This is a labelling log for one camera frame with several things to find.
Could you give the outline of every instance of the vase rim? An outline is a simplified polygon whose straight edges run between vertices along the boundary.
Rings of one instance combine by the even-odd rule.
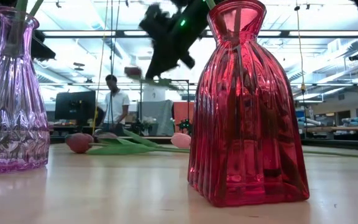
[[[216,13],[221,12],[222,10],[225,10],[225,8],[227,7],[233,7],[233,3],[235,5],[238,6],[243,6],[243,5],[253,5],[255,7],[259,7],[262,12],[266,12],[266,6],[265,4],[261,3],[258,0],[225,0],[219,4],[217,4],[215,7],[213,7],[210,11],[209,11],[209,16],[212,18],[215,16]]]
[[[26,12],[21,12],[18,11],[16,8],[14,7],[9,7],[9,6],[0,6],[0,21],[3,15],[5,15],[6,13],[12,13],[12,14],[23,14],[25,15],[25,18],[27,21],[31,21],[34,25],[34,29],[38,28],[40,23],[39,21],[34,17],[31,16],[30,14],[26,13]]]

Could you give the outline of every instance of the person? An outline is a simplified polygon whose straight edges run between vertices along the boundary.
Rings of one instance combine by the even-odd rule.
[[[129,97],[117,86],[117,78],[114,75],[106,76],[106,83],[110,93],[106,95],[107,109],[104,115],[103,131],[123,136],[125,117],[128,115]]]

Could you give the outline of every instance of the table surface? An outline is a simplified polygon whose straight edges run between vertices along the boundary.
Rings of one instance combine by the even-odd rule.
[[[0,175],[0,224],[358,224],[358,158],[305,159],[309,200],[215,208],[188,186],[186,154],[88,156],[52,145],[46,168]]]

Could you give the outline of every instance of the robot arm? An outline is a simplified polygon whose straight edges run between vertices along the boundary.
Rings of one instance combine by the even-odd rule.
[[[207,27],[209,9],[203,0],[172,0],[178,12],[171,18],[164,14],[158,4],[149,6],[139,27],[152,38],[154,53],[147,70],[146,79],[160,77],[161,73],[178,66],[181,60],[188,68],[195,65],[188,49],[201,37]],[[180,8],[187,6],[183,12]]]

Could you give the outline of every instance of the glass vase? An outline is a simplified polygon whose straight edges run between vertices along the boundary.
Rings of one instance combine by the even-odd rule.
[[[227,0],[208,15],[216,50],[196,92],[188,181],[218,207],[309,197],[289,81],[256,39],[265,14]]]
[[[48,162],[49,130],[30,55],[38,21],[0,7],[0,173]]]

